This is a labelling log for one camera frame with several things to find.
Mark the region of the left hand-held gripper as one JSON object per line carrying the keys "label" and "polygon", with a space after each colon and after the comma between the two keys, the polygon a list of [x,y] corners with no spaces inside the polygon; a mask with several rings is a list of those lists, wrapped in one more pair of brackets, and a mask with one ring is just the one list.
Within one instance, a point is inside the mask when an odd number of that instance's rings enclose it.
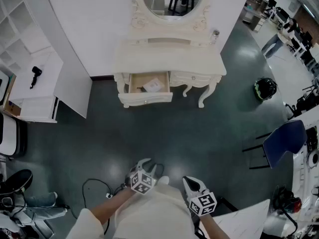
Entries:
{"label": "left hand-held gripper", "polygon": [[151,191],[157,182],[154,178],[157,164],[152,164],[147,172],[144,170],[144,165],[150,163],[151,160],[151,158],[139,160],[136,167],[133,167],[126,176],[125,186],[142,195]]}

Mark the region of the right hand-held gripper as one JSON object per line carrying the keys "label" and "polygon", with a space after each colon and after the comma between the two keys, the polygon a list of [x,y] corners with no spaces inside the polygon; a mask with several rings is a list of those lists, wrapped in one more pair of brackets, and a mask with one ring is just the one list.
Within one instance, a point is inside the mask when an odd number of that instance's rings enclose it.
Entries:
{"label": "right hand-held gripper", "polygon": [[208,192],[205,184],[194,177],[183,176],[182,182],[187,196],[201,194],[189,200],[189,209],[197,216],[204,216],[214,212],[217,200],[213,192]]}

